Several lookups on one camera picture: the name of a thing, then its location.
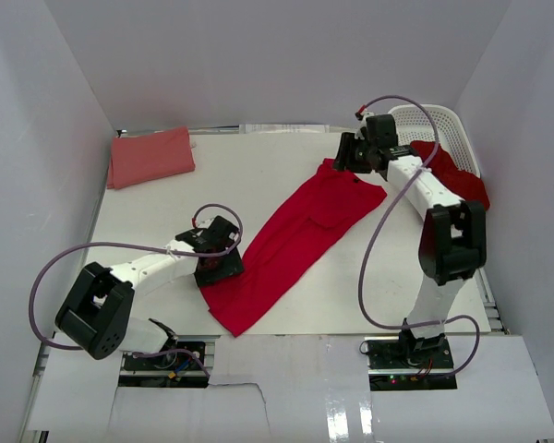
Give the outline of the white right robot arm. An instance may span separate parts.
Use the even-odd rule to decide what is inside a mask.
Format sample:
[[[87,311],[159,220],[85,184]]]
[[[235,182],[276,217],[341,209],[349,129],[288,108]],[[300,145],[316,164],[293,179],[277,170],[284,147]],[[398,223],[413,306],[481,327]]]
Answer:
[[[486,209],[451,191],[416,148],[399,145],[392,133],[364,138],[342,133],[333,168],[380,174],[421,216],[417,255],[423,278],[412,310],[397,327],[393,353],[418,368],[440,352],[457,294],[486,262]]]

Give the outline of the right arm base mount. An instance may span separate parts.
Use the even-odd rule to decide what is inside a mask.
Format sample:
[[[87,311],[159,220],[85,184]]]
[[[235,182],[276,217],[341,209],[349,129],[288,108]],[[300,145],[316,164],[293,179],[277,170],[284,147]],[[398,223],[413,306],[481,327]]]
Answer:
[[[359,352],[367,358],[369,387],[372,392],[455,390],[451,348],[444,342],[438,350],[406,356],[395,339],[364,340]]]

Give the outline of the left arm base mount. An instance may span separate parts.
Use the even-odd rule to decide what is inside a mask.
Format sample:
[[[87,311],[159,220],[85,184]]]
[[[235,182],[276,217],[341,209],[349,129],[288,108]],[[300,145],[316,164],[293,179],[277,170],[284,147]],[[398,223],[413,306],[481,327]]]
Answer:
[[[171,343],[169,348],[180,348],[189,353],[169,353],[152,358],[124,356],[118,384],[125,388],[205,389],[208,377],[200,362],[209,369],[212,365],[209,346],[205,341],[186,340]]]

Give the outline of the bright red t shirt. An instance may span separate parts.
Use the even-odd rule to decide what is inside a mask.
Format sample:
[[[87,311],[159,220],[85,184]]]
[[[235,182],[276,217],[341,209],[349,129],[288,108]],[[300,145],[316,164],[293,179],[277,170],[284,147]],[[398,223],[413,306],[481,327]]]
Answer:
[[[201,289],[209,312],[240,336],[386,197],[383,187],[325,159],[259,230],[242,258],[244,271]]]

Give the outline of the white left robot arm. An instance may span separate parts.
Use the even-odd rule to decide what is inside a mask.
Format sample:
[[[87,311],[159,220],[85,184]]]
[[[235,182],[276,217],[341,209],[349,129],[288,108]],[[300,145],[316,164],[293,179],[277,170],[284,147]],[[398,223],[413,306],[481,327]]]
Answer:
[[[162,249],[106,268],[86,265],[55,317],[55,325],[93,359],[119,351],[145,354],[155,367],[176,358],[176,334],[152,318],[131,315],[137,297],[192,275],[199,287],[235,276],[244,268],[234,227],[195,228],[181,233]]]

